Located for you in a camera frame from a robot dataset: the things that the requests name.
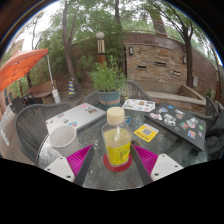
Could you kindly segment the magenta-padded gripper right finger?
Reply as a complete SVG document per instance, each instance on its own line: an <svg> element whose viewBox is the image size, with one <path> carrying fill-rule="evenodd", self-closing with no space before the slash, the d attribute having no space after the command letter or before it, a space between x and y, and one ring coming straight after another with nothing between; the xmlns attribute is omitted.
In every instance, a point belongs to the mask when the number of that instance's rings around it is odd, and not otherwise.
<svg viewBox="0 0 224 224"><path fill-rule="evenodd" d="M167 154L157 155L137 145L132 145L131 155L144 185L182 169L182 166Z"/></svg>

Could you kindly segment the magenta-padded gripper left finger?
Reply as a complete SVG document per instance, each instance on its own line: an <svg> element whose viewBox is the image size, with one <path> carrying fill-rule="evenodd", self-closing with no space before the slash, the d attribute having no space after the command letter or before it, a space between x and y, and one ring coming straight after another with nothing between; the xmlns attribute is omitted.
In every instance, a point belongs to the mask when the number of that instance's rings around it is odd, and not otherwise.
<svg viewBox="0 0 224 224"><path fill-rule="evenodd" d="M59 157L45 171L82 186L94 156L94 147L89 145L68 157Z"/></svg>

